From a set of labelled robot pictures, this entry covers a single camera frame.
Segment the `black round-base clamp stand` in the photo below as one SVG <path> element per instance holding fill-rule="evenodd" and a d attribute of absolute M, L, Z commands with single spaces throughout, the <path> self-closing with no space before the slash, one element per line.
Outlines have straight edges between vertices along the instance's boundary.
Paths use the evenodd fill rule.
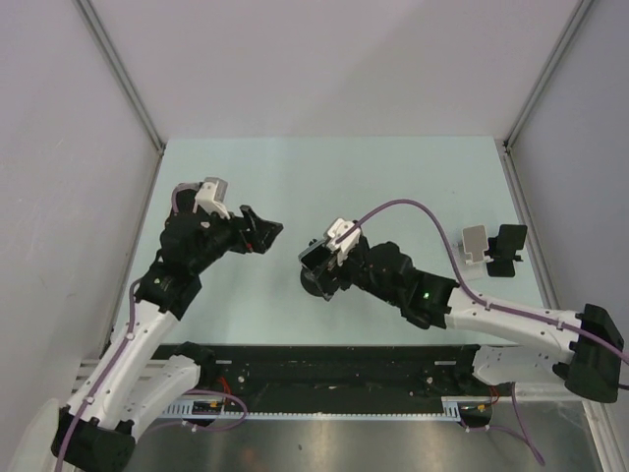
<path fill-rule="evenodd" d="M 339 284 L 327 271 L 313 272 L 301 269 L 300 281 L 302 287 L 312 296 L 329 301 L 339 290 Z"/>

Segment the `white folding phone stand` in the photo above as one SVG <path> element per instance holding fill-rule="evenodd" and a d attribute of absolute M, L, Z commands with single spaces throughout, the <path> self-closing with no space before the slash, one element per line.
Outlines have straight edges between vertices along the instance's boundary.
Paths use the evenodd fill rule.
<path fill-rule="evenodd" d="M 468 226 L 462 230 L 462 273 L 467 279 L 478 279 L 486 275 L 486 265 L 492 262 L 492 258 L 486 254 L 488 249 L 484 225 Z"/>

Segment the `black folding phone stand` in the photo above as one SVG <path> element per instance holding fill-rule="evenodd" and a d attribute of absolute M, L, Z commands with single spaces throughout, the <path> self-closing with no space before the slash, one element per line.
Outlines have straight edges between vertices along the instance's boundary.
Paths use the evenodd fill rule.
<path fill-rule="evenodd" d="M 512 278 L 515 276 L 515 264 L 523 259 L 518 254 L 525 246 L 528 227 L 520 224 L 502 224 L 498 234 L 487 239 L 488 249 L 485 254 L 490 258 L 486 263 L 489 277 Z"/>

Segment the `phone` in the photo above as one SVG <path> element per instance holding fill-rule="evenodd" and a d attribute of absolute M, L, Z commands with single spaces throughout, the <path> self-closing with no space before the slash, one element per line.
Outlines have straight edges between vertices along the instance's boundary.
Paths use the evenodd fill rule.
<path fill-rule="evenodd" d="M 331 256 L 332 252 L 327 243 L 324 240 L 316 240 L 299 254 L 298 260 L 303 271 L 315 272 L 325 267 Z"/>

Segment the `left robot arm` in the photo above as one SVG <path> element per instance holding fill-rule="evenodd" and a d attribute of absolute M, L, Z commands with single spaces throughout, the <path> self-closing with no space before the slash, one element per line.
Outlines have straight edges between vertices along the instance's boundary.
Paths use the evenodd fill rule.
<path fill-rule="evenodd" d="M 122 471 L 139 439 L 177 398 L 211 390 L 211 350 L 180 345 L 147 383 L 140 375 L 200 293 L 202 273 L 227 253 L 265 254 L 283 226 L 247 205 L 227 209 L 218 178 L 177 185 L 147 272 L 129 288 L 129 317 L 83 385 L 59 410 L 55 470 Z"/>

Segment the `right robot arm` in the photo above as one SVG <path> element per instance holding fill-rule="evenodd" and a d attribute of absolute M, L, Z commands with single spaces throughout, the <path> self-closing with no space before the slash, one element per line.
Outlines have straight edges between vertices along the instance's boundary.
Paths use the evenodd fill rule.
<path fill-rule="evenodd" d="M 617 326 L 600 306 L 587 304 L 580 311 L 514 306 L 419 270 L 395 243 L 371 246 L 366 237 L 347 250 L 313 241 L 299 262 L 302 286 L 313 296 L 330 300 L 337 291 L 356 287 L 397 308 L 418 328 L 469 330 L 509 341 L 505 348 L 480 348 L 473 360 L 455 367 L 454 384 L 465 394 L 487 384 L 540 379 L 561 381 L 571 393 L 599 403 L 618 398 L 628 357 Z"/>

